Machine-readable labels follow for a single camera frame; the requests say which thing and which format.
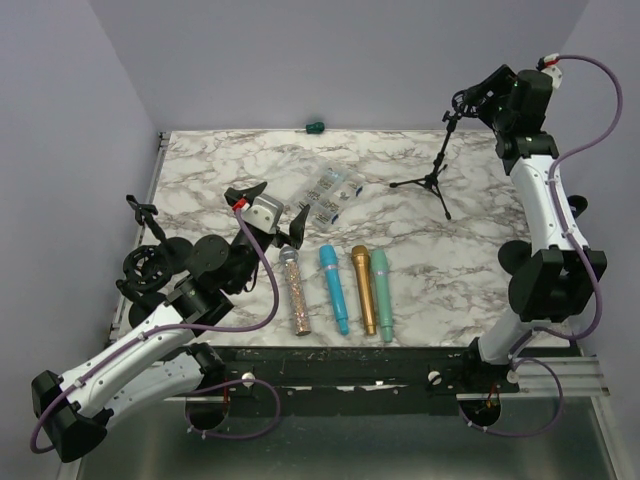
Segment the silver mesh head microphone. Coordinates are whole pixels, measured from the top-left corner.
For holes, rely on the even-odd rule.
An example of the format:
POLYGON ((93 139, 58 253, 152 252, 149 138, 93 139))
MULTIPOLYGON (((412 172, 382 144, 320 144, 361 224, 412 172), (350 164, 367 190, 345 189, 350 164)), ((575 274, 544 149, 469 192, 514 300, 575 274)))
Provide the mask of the silver mesh head microphone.
POLYGON ((284 246, 280 250, 279 259, 283 266, 284 280, 289 295, 294 333, 296 336, 306 336, 312 332, 312 328, 298 258, 298 251, 291 246, 284 246))

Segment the blue microphone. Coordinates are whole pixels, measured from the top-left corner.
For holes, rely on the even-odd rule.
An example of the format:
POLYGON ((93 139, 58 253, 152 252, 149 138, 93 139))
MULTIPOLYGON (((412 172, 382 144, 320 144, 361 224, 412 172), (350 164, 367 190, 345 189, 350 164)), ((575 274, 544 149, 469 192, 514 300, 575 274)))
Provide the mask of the blue microphone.
POLYGON ((348 311, 338 269, 337 254, 333 246, 326 244, 319 249, 319 260, 325 274, 329 297, 339 332, 349 334, 348 311))

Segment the mint green microphone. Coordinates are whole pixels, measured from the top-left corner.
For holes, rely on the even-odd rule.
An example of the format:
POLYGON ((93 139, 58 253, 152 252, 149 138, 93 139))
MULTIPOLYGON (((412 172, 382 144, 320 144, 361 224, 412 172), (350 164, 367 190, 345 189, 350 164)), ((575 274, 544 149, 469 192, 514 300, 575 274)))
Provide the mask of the mint green microphone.
POLYGON ((393 333, 393 313, 389 288, 389 264, 385 252, 376 249, 371 253, 371 270, 373 273, 378 307, 378 320, 381 336, 385 343, 391 343, 393 333))

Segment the black tripod microphone stand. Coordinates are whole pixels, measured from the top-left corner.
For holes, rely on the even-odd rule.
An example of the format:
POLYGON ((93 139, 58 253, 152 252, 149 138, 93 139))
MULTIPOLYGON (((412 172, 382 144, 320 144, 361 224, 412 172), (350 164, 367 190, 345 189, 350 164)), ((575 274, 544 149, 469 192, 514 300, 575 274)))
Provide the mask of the black tripod microphone stand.
POLYGON ((446 124, 446 133, 440 150, 433 161, 433 168, 431 172, 421 178, 391 182, 389 187, 395 189, 400 186, 414 184, 427 190, 440 201, 444 211, 444 216, 448 221, 450 221, 451 213, 445 203, 444 196, 439 187, 439 175, 447 168, 444 164, 446 150, 451 136, 457 129, 459 121, 464 118, 477 118, 477 110, 483 102, 484 94, 480 93, 480 88, 478 86, 469 87, 456 92, 451 98, 451 108, 446 110, 442 117, 442 121, 446 124))

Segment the black shock mount desk stand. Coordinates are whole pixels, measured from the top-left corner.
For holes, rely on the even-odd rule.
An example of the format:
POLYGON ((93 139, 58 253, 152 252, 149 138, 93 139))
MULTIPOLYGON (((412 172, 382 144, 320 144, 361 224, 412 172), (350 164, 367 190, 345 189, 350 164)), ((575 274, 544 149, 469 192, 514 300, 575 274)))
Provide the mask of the black shock mount desk stand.
POLYGON ((128 320, 132 328, 140 325, 162 304, 160 290, 170 280, 170 267, 160 246, 142 245, 123 261, 125 278, 116 281, 120 293, 131 302, 128 320))

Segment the black stand holding silver microphone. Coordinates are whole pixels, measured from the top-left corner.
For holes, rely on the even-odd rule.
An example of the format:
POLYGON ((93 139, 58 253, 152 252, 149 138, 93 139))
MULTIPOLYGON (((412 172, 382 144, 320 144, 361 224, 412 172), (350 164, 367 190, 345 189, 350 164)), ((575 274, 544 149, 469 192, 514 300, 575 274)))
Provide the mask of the black stand holding silver microphone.
MULTIPOLYGON (((589 202, 581 195, 571 195, 567 198, 571 213, 577 219, 588 208, 589 202)), ((532 255, 532 247, 529 242, 523 240, 511 240, 503 244, 498 251, 500 266, 509 275, 514 275, 532 255)))

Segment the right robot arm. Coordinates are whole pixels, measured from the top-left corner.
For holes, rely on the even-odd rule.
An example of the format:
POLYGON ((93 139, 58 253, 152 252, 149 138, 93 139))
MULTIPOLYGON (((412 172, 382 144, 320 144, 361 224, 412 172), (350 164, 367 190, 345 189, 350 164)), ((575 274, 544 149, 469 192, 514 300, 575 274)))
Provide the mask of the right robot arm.
POLYGON ((474 346, 479 357, 464 362, 460 379, 480 392, 496 380, 494 365, 508 364, 537 332, 572 339, 560 329, 598 294, 607 267, 604 252, 589 246, 577 218, 588 203, 564 191, 559 152, 543 129, 552 93, 562 73, 555 55, 535 69, 514 72, 503 65, 479 84, 457 93, 452 103, 463 117, 477 118, 496 138, 496 153, 523 205, 530 239, 499 251, 511 277, 509 308, 474 346))

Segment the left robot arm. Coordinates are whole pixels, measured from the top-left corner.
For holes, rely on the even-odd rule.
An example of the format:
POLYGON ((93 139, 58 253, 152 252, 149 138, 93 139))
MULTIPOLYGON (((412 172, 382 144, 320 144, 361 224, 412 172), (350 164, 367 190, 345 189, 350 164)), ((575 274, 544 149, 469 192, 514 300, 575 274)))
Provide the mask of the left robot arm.
POLYGON ((232 241, 209 234, 191 245, 181 267, 186 277, 124 337, 61 374, 45 370, 31 383, 35 433, 50 444, 36 454, 57 453, 70 463, 95 449, 111 423, 150 402, 179 394, 214 393, 222 380, 214 350, 196 343, 204 332, 223 332, 233 309, 230 296, 246 289, 258 267, 276 280, 269 247, 299 249, 309 210, 303 208, 282 231, 283 204, 265 194, 267 185, 228 188, 225 200, 239 225, 232 241))

